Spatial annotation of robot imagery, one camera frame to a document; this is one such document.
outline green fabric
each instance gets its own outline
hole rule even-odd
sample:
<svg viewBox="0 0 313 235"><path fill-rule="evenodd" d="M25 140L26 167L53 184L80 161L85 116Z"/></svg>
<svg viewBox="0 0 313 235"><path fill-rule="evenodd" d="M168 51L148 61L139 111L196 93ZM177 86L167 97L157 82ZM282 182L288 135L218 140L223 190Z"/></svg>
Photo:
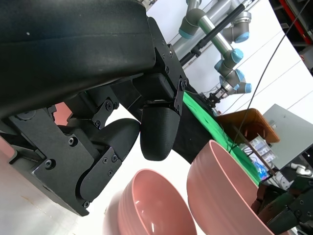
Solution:
<svg viewBox="0 0 313 235"><path fill-rule="evenodd" d="M228 137L224 130L217 124L217 122L203 109L201 106L193 100L187 93L184 94L184 103L195 115L199 122L209 131L216 142L229 151L233 141ZM236 160L236 162L245 170L252 181L258 185L261 181L258 171L249 160L247 155L239 148L235 147L230 154Z"/></svg>

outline industrial robot arm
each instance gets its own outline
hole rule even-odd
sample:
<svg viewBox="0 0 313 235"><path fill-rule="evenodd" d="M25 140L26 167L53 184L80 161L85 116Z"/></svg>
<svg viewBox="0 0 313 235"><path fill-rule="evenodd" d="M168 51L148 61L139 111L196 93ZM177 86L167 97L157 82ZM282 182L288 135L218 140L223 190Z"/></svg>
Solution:
<svg viewBox="0 0 313 235"><path fill-rule="evenodd" d="M233 22L233 26L223 30L223 34L218 33L212 43L221 53L221 59L215 69L220 76L221 87L213 94L210 94L209 104L215 107L221 99L226 98L231 94L244 94L251 92L251 84L246 83L243 73L234 67L242 60L243 53L239 49L234 49L230 42L243 42L249 37L248 24L251 19L251 14L243 12L238 19ZM192 38L198 28L201 28L206 34L209 34L214 28L207 14L196 7L189 7L186 16L182 20L179 33L185 38Z"/></svg>

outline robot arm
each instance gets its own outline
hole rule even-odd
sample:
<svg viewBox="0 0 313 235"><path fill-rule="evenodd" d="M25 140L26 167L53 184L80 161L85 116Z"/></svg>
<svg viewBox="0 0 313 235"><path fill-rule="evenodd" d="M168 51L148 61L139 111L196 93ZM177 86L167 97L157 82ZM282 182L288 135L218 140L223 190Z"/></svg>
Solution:
<svg viewBox="0 0 313 235"><path fill-rule="evenodd" d="M85 216L139 132L146 159L167 157L186 75L136 0L34 0L27 11L26 0L3 4L15 22L0 28L0 135L16 150L10 164L51 200ZM141 123L106 126L119 105L110 84L123 80L145 101ZM54 123L61 101L72 111L67 126Z"/></svg>
<svg viewBox="0 0 313 235"><path fill-rule="evenodd" d="M239 16L239 19L233 22L234 25L231 28L225 29L224 35L228 37L229 41L245 41L248 38L248 24L250 19L251 14L243 12ZM199 27L206 34L215 28L204 11L194 8L187 11L186 17L182 20L179 32L183 37L189 35L189 38L191 38ZM214 67L221 74L221 87L215 93L210 94L209 104L211 107L215 107L216 103L219 103L221 99L231 94L251 92L251 84L246 83L243 73L238 69L233 69L242 60L244 55L239 49L234 49L229 41L221 33L218 33L212 39L212 43L221 53L223 59Z"/></svg>

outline bolt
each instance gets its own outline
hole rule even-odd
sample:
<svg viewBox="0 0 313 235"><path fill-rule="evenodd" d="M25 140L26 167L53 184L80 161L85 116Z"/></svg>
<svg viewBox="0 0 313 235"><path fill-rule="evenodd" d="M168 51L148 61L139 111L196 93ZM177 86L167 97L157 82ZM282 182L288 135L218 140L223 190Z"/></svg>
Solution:
<svg viewBox="0 0 313 235"><path fill-rule="evenodd" d="M118 107L119 107L119 103L115 102L114 103L114 109L118 109Z"/></svg>
<svg viewBox="0 0 313 235"><path fill-rule="evenodd" d="M185 87L186 87L186 86L187 86L187 81L186 81L186 80L180 82L180 89L181 89L182 91L185 90Z"/></svg>
<svg viewBox="0 0 313 235"><path fill-rule="evenodd" d="M116 162L117 161L117 156L114 154L113 156L112 156L112 162Z"/></svg>
<svg viewBox="0 0 313 235"><path fill-rule="evenodd" d="M108 111L111 111L112 108L113 108L113 106L112 106L111 102L107 102L107 103L106 103L106 109L107 109Z"/></svg>
<svg viewBox="0 0 313 235"><path fill-rule="evenodd" d="M46 169L50 169L51 167L52 167L52 161L49 159L49 160L47 160L46 163L45 163L45 168L46 168Z"/></svg>
<svg viewBox="0 0 313 235"><path fill-rule="evenodd" d="M84 207L85 207L85 208L88 208L89 205L90 205L90 202L89 202L89 201L84 202Z"/></svg>
<svg viewBox="0 0 313 235"><path fill-rule="evenodd" d="M296 212L295 212L295 215L296 215L298 218L301 216L301 214L302 214L301 211L296 211Z"/></svg>
<svg viewBox="0 0 313 235"><path fill-rule="evenodd" d="M69 138L68 144L71 145L71 146L74 144L74 138L73 137Z"/></svg>

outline pink ceramic bowl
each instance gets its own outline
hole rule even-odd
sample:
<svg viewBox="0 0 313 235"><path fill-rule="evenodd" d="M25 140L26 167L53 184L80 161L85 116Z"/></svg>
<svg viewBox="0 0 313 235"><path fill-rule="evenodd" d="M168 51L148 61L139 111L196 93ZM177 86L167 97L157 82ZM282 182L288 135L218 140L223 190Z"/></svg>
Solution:
<svg viewBox="0 0 313 235"><path fill-rule="evenodd" d="M215 141L197 155L187 178L191 213L207 235L272 235L250 208L257 189Z"/></svg>
<svg viewBox="0 0 313 235"><path fill-rule="evenodd" d="M136 173L118 207L122 235L196 235L190 211L173 185L155 171Z"/></svg>

